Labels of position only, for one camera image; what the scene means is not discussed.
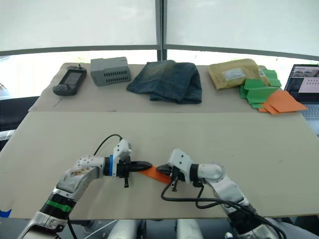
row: denim fabric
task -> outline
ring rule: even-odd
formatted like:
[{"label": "denim fabric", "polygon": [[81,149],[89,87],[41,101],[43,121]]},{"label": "denim fabric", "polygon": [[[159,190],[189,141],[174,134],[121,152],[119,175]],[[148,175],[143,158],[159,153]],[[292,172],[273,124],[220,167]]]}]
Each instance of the denim fabric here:
[{"label": "denim fabric", "polygon": [[148,62],[127,90],[138,94],[149,93],[151,101],[201,103],[200,78],[193,63],[172,60]]}]

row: laptop screen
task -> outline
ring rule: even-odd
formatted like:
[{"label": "laptop screen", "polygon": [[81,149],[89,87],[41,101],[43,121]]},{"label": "laptop screen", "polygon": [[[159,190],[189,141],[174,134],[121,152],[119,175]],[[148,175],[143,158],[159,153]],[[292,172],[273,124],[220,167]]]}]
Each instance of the laptop screen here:
[{"label": "laptop screen", "polygon": [[319,65],[294,65],[285,90],[300,103],[319,104]]}]

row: black handheld device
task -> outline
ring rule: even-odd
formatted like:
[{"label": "black handheld device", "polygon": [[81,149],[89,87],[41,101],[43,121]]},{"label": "black handheld device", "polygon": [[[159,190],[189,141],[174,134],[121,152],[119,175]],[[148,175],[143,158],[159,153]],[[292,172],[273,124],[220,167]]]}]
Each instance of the black handheld device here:
[{"label": "black handheld device", "polygon": [[86,69],[79,66],[69,66],[60,83],[53,87],[54,94],[58,96],[73,96],[77,93],[83,79],[86,76]]}]

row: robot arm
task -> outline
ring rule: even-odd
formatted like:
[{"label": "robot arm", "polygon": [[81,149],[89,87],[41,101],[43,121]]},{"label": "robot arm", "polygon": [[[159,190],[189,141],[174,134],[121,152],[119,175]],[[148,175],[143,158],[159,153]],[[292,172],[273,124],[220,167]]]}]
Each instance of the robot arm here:
[{"label": "robot arm", "polygon": [[239,239],[278,238],[277,233],[267,225],[266,219],[261,220],[260,216],[256,214],[255,209],[251,206],[238,185],[226,175],[225,169],[220,164],[195,164],[186,153],[180,149],[175,149],[170,156],[168,165],[171,167],[170,175],[173,191],[176,191],[178,179],[184,179],[186,183],[193,182],[194,185],[196,183],[204,183],[214,190],[214,194],[218,199],[236,203],[243,209],[251,212],[250,214],[244,213],[235,207],[222,204],[222,208],[236,230]]},{"label": "robot arm", "polygon": [[61,177],[48,200],[35,213],[18,239],[59,239],[57,233],[63,231],[69,214],[94,179],[120,177],[125,179],[124,187],[128,187],[130,172],[152,166],[147,162],[131,162],[131,152],[130,144],[122,139],[110,157],[85,156],[78,159]]}]

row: black cable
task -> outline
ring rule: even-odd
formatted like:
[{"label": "black cable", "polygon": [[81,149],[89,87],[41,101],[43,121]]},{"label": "black cable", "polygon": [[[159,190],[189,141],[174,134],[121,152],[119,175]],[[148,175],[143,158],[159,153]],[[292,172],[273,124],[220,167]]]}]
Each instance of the black cable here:
[{"label": "black cable", "polygon": [[95,150],[94,154],[93,155],[96,155],[96,153],[99,151],[99,149],[101,148],[101,146],[105,143],[106,140],[108,140],[109,138],[113,137],[113,136],[117,136],[120,138],[120,141],[123,139],[122,136],[120,136],[119,134],[117,133],[114,133],[110,136],[108,136],[105,140],[102,141],[102,143],[100,144],[100,146]]},{"label": "black cable", "polygon": [[74,230],[73,230],[73,227],[72,227],[72,224],[71,224],[71,222],[70,222],[70,218],[69,218],[69,217],[68,217],[68,226],[69,226],[69,229],[70,229],[70,232],[71,232],[73,238],[74,238],[74,239],[78,239],[78,237],[76,236],[76,234],[75,234],[75,232],[74,232]]},{"label": "black cable", "polygon": [[[258,215],[255,211],[252,211],[238,203],[235,202],[231,202],[231,201],[226,201],[226,200],[222,200],[222,199],[218,199],[218,198],[201,198],[201,194],[204,190],[204,186],[201,186],[201,189],[198,193],[197,198],[168,198],[165,197],[164,194],[165,192],[168,190],[168,188],[171,186],[171,184],[173,183],[174,180],[171,180],[171,182],[169,184],[167,184],[165,186],[165,188],[163,189],[160,197],[165,200],[165,201],[170,201],[170,202],[195,202],[196,206],[200,209],[206,209],[206,208],[211,208],[220,204],[226,204],[229,205],[235,209],[237,209],[238,211],[253,216],[256,220],[258,220],[259,222],[261,222],[262,224],[266,224],[270,227],[272,227],[275,232],[277,233],[279,239],[287,239],[286,234],[284,233],[284,231],[282,229],[280,229],[279,227],[273,225],[270,221],[268,221],[267,219],[261,217],[260,215]],[[198,205],[198,202],[214,202],[208,205],[204,205],[204,206],[200,206]]]}]

